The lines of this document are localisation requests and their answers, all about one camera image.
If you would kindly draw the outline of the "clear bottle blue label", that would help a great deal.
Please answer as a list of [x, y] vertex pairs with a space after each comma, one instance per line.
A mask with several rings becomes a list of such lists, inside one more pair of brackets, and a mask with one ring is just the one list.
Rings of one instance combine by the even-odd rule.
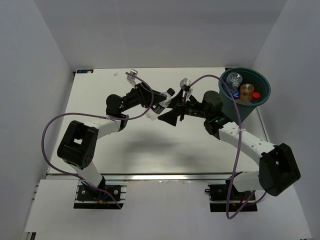
[[231, 91], [232, 95], [230, 97], [233, 97], [235, 100], [238, 100], [240, 98], [240, 92], [238, 90]]
[[230, 91], [236, 92], [243, 81], [243, 77], [237, 72], [231, 72], [226, 79]]

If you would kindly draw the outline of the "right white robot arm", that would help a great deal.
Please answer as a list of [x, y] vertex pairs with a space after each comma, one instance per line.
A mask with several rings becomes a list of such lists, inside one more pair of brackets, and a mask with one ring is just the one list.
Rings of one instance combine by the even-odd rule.
[[193, 96], [185, 100], [180, 91], [169, 104], [170, 111], [158, 119], [172, 126], [184, 116], [203, 118], [205, 130], [218, 140], [234, 147], [258, 165], [258, 171], [236, 173], [226, 180], [226, 195], [236, 200], [246, 191], [265, 191], [278, 196], [301, 178], [292, 149], [285, 143], [274, 145], [259, 139], [228, 118], [223, 112], [223, 102], [216, 91], [205, 92], [202, 102]]

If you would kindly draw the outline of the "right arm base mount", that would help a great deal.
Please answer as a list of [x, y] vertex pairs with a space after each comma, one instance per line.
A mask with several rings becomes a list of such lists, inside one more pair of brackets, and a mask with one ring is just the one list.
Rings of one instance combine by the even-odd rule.
[[[227, 194], [229, 187], [227, 184], [210, 184], [204, 190], [209, 197], [209, 206], [211, 213], [225, 213], [227, 208]], [[236, 212], [241, 205], [249, 198], [251, 191], [239, 192], [232, 187], [230, 200], [229, 200], [229, 211]], [[257, 212], [257, 205], [254, 204], [256, 196], [254, 195], [250, 201], [241, 210], [242, 212]]]

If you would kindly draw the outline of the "orange pulp juice bottle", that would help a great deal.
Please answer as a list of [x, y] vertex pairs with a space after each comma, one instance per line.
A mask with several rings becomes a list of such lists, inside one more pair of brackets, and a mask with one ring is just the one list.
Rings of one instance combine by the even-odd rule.
[[240, 99], [244, 103], [249, 103], [251, 102], [251, 97], [254, 93], [255, 87], [252, 84], [245, 83], [240, 86]]

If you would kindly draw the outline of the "clear bottle red label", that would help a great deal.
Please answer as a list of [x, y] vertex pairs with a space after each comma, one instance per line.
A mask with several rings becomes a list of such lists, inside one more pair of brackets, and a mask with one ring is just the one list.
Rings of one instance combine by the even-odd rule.
[[261, 95], [259, 92], [254, 92], [251, 96], [251, 102], [258, 102], [261, 98]]

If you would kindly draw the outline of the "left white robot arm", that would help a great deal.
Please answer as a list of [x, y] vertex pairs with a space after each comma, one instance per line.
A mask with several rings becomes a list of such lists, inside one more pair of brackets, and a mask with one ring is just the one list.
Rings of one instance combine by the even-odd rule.
[[125, 96], [111, 94], [106, 99], [106, 117], [90, 122], [73, 120], [58, 147], [57, 155], [69, 164], [81, 177], [85, 190], [95, 200], [106, 195], [106, 182], [93, 163], [97, 140], [111, 133], [122, 131], [128, 122], [123, 112], [141, 105], [146, 108], [145, 116], [156, 120], [169, 106], [175, 91], [165, 92], [147, 89], [144, 83], [135, 85]]

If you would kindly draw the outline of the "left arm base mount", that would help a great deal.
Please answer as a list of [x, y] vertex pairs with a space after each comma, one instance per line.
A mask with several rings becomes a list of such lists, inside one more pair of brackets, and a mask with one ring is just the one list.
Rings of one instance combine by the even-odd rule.
[[78, 183], [73, 208], [84, 210], [120, 210], [126, 199], [127, 184], [106, 182], [104, 193]]

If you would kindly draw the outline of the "clear bottle black cap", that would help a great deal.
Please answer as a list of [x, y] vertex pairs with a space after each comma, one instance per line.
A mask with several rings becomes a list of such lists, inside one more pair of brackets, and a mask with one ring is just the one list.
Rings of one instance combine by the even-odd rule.
[[154, 104], [148, 112], [145, 114], [148, 119], [151, 121], [156, 120], [163, 110], [169, 106], [172, 101], [172, 96], [175, 94], [175, 91], [172, 88], [168, 88], [165, 92], [160, 93], [165, 99], [159, 103]]

